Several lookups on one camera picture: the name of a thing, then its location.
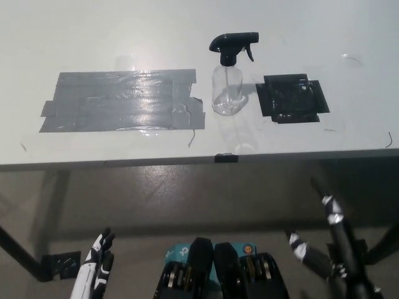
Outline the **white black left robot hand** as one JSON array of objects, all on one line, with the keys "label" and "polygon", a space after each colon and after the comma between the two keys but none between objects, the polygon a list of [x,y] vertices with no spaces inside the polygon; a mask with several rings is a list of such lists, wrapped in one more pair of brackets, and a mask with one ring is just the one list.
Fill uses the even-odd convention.
[{"label": "white black left robot hand", "polygon": [[70,299],[102,299],[113,267],[110,251],[115,234],[106,228],[96,238],[80,266]]}]

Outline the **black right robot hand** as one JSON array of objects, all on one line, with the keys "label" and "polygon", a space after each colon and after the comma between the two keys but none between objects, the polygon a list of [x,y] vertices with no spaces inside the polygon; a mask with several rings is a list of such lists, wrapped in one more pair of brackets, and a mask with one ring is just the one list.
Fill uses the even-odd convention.
[{"label": "black right robot hand", "polygon": [[332,237],[330,254],[310,246],[296,231],[287,230],[286,236],[295,257],[325,281],[341,278],[346,286],[346,298],[383,298],[381,289],[368,278],[357,240],[338,200],[315,178],[310,179],[310,184],[324,206]]}]

